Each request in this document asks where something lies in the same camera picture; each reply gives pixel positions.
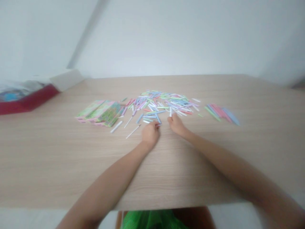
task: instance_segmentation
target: hand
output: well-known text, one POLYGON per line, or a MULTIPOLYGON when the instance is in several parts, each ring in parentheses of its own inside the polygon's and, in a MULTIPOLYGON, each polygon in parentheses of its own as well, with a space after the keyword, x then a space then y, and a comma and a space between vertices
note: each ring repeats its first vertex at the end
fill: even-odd
POLYGON ((176 113, 173 113, 172 117, 168 117, 167 121, 172 131, 180 136, 183 136, 188 131, 176 113))
POLYGON ((160 123, 158 122, 151 122, 144 127, 142 130, 142 142, 147 144, 150 149, 157 144, 158 139, 160 137, 159 127, 160 123))

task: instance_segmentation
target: wooden table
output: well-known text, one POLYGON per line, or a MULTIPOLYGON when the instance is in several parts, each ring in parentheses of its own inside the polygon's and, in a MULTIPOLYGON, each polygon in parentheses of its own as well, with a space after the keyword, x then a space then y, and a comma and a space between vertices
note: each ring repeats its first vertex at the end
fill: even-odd
MULTIPOLYGON (((288 193, 305 190, 303 92, 244 75, 88 79, 33 112, 0 116, 0 206, 70 208, 106 168, 139 143, 142 129, 125 139, 141 112, 114 134, 110 128, 81 124, 75 115, 93 100, 135 98, 146 89, 201 100, 203 118, 197 112, 182 117, 189 129, 240 155, 288 193), (203 109, 207 103, 227 107, 241 126, 216 121, 203 109)), ((124 123, 131 113, 127 111, 124 123)), ((172 133, 167 116, 160 115, 160 141, 116 209, 241 201, 228 180, 172 133)))

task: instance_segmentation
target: pink stick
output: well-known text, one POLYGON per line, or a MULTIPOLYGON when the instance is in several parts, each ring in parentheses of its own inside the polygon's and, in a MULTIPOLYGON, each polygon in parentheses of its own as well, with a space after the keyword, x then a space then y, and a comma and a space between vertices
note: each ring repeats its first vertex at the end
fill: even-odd
POLYGON ((220 109, 220 111, 221 111, 222 117, 224 117, 225 119, 227 119, 229 123, 232 123, 232 120, 230 119, 230 117, 229 117, 221 108, 219 108, 219 109, 220 109))
POLYGON ((128 104, 126 104, 126 106, 128 106, 130 104, 131 100, 132 100, 132 98, 129 100, 129 102, 128 102, 128 104))
POLYGON ((224 118, 222 112, 220 111, 220 109, 216 104, 210 104, 210 105, 219 117, 224 118))

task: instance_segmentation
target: green skirt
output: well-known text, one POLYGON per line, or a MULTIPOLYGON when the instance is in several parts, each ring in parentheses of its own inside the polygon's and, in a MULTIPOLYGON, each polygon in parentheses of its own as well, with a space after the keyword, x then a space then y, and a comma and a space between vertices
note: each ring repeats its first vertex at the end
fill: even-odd
POLYGON ((121 229, 187 229, 172 210, 128 212, 121 229))

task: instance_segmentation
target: red box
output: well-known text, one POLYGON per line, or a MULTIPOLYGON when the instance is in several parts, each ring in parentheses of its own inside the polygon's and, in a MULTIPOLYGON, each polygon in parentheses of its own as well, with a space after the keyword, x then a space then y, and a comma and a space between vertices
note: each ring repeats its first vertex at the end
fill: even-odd
POLYGON ((48 84, 44 88, 33 92, 20 100, 0 102, 0 115, 32 111, 58 93, 59 91, 52 84, 48 84))

